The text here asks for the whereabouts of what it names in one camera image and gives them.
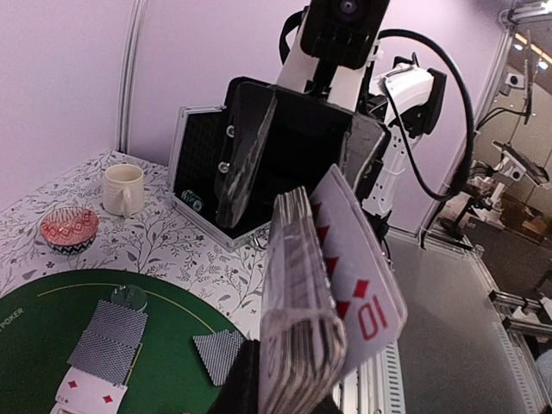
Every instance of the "red patterned bowl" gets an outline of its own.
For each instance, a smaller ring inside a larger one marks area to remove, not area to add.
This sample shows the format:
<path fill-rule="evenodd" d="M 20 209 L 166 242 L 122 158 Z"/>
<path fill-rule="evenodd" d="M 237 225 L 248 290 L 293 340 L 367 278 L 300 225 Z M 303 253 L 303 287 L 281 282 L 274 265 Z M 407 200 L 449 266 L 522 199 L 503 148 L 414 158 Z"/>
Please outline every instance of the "red patterned bowl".
<path fill-rule="evenodd" d="M 65 207 L 52 211 L 42 219 L 41 235 L 56 252 L 78 254 L 94 242 L 99 223 L 94 211 Z"/>

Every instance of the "coffee cup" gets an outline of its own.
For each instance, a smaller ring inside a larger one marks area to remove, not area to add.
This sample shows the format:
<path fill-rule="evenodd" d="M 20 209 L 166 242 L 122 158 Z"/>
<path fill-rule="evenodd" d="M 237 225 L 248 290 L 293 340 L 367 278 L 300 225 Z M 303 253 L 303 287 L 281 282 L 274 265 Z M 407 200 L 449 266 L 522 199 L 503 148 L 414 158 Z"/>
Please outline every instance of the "coffee cup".
<path fill-rule="evenodd" d="M 133 164 L 105 170 L 103 207 L 111 214 L 129 218 L 144 208 L 144 172 Z"/>

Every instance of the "poker mat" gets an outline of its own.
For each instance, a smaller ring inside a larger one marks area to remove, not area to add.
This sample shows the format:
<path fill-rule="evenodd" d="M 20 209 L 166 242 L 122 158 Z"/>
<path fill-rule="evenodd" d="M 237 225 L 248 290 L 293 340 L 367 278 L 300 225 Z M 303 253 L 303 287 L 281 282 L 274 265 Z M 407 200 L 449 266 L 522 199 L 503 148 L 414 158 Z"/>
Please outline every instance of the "poker mat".
<path fill-rule="evenodd" d="M 205 413 L 220 387 L 212 385 L 191 338 L 236 327 L 175 285 L 113 270 L 55 274 L 0 299 L 0 411 L 50 412 L 97 302 L 128 284 L 146 292 L 148 319 L 117 413 Z"/>

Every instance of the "floral tablecloth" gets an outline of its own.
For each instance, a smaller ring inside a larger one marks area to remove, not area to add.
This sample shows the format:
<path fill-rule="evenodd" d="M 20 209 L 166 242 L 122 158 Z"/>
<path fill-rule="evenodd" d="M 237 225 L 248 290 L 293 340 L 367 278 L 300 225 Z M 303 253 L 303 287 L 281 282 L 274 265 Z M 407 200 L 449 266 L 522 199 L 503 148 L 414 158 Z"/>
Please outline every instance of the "floral tablecloth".
<path fill-rule="evenodd" d="M 125 220 L 102 206 L 108 166 L 128 162 L 145 173 L 144 210 Z M 68 270 L 110 268 L 148 274 L 192 292 L 259 337 L 265 254 L 251 247 L 228 253 L 172 208 L 164 166 L 116 151 L 73 168 L 0 212 L 0 298 L 38 278 Z M 43 241 L 41 219 L 64 206 L 94 210 L 100 228 L 82 254 L 56 254 Z"/>

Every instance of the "mug handle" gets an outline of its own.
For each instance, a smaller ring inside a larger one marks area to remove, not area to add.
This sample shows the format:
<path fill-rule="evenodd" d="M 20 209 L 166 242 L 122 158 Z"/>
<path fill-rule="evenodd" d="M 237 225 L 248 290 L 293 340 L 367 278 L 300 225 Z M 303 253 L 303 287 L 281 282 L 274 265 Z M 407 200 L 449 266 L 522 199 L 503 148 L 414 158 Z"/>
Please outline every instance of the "mug handle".
<path fill-rule="evenodd" d="M 124 218 L 130 218 L 130 216 L 132 216 L 132 213 L 130 212 L 131 202 L 132 199 L 130 196 L 130 189 L 128 187 L 124 187 L 122 189 L 122 214 L 124 215 Z"/>

